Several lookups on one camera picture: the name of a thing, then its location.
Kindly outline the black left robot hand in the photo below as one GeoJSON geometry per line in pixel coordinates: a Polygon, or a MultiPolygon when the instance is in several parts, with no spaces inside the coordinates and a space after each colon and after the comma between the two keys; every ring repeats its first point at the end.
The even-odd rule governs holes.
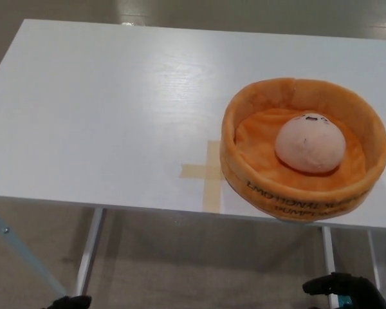
{"type": "Polygon", "coordinates": [[[48,307],[48,309],[88,309],[91,306],[92,297],[88,295],[64,296],[48,307]]]}

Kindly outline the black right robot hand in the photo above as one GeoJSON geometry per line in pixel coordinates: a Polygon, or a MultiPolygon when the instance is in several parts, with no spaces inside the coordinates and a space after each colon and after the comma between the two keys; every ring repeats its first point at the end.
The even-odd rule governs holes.
{"type": "Polygon", "coordinates": [[[347,296],[352,304],[341,308],[386,308],[386,300],[377,287],[365,277],[356,277],[347,273],[332,272],[305,282],[302,289],[309,295],[347,296]]]}

